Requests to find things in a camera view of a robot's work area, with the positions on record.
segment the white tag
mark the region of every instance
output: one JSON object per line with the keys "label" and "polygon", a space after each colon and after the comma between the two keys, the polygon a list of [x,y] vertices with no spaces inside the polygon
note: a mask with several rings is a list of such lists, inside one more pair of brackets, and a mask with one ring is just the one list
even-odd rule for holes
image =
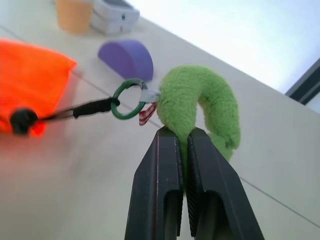
{"label": "white tag", "polygon": [[141,91],[141,97],[139,102],[144,102],[146,104],[153,104],[159,101],[160,91],[143,89]]}

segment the purple semicircle block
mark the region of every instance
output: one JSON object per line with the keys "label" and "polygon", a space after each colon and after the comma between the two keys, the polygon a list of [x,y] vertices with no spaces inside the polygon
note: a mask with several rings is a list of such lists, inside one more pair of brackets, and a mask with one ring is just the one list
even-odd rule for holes
{"label": "purple semicircle block", "polygon": [[133,39],[110,41],[102,45],[98,57],[125,80],[151,81],[154,64],[146,47]]}

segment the orange cup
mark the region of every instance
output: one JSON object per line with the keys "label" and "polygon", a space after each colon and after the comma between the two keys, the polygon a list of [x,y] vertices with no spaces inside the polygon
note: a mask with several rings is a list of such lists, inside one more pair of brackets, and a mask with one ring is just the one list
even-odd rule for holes
{"label": "orange cup", "polygon": [[56,0],[58,25],[72,34],[84,34],[89,30],[93,0]]}

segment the white device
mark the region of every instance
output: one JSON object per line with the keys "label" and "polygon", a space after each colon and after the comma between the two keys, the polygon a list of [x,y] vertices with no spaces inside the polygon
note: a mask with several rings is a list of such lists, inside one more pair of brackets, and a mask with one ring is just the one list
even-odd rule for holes
{"label": "white device", "polygon": [[95,0],[91,24],[107,35],[130,32],[140,16],[124,0]]}

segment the red and white tag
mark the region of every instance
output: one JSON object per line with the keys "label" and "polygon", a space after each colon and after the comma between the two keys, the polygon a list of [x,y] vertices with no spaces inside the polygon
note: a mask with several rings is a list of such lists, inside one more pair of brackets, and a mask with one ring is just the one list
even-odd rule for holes
{"label": "red and white tag", "polygon": [[154,102],[147,110],[139,112],[139,125],[145,125],[148,120],[152,117],[157,109],[157,103]]}

